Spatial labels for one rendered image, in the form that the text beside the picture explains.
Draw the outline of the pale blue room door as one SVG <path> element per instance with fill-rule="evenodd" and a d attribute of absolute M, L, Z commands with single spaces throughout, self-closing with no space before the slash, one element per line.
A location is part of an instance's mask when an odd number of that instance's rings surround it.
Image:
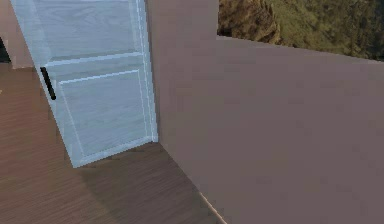
<path fill-rule="evenodd" d="M 157 141 L 145 0 L 10 2 L 73 167 Z"/>

